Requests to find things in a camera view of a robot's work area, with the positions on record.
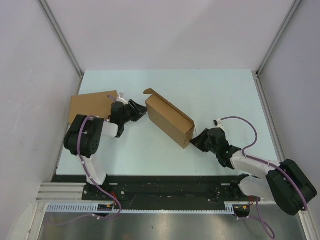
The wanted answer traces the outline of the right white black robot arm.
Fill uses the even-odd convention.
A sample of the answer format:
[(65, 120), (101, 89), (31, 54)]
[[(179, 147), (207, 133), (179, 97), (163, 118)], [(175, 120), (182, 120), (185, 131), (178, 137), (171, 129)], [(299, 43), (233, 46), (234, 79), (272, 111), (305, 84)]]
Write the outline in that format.
[(242, 201), (247, 196), (275, 202), (288, 215), (306, 210), (317, 190), (300, 167), (291, 159), (280, 163), (258, 160), (229, 144), (221, 127), (205, 129), (190, 143), (204, 153), (213, 153), (224, 168), (243, 171), (230, 188), (231, 196)]

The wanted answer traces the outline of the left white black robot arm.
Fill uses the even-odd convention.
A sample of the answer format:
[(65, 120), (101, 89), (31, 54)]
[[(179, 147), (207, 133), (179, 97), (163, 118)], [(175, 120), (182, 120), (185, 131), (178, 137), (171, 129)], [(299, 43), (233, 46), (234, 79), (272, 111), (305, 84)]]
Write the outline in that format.
[(147, 111), (147, 107), (132, 99), (117, 100), (111, 104), (110, 115), (106, 119), (77, 114), (71, 123), (64, 137), (64, 148), (80, 158), (86, 182), (94, 185), (93, 194), (98, 199), (105, 200), (111, 193), (111, 188), (105, 184), (108, 175), (97, 156), (102, 136), (120, 138), (125, 131), (125, 124), (137, 122)]

